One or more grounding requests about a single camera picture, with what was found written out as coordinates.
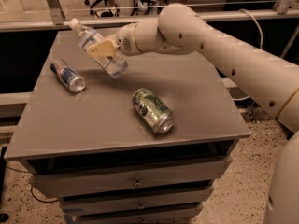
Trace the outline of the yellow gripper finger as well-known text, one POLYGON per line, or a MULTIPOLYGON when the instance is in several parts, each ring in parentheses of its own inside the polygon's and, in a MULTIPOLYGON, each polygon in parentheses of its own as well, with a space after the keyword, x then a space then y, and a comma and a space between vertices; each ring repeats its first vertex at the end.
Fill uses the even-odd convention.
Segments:
POLYGON ((119 45, 115 40, 104 39, 103 41, 98 41, 95 44, 91 44, 86 48, 87 53, 92 58, 101 58, 114 56, 119 48, 119 45))

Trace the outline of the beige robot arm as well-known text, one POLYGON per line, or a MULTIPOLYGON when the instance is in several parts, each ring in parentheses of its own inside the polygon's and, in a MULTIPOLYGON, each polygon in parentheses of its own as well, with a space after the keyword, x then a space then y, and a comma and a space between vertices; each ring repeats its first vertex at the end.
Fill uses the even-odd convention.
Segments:
POLYGON ((299 66, 208 25, 182 4, 166 6, 155 21, 122 27, 93 44, 93 57, 181 49, 199 52, 271 117, 293 132, 272 176, 264 224, 299 224, 299 66))

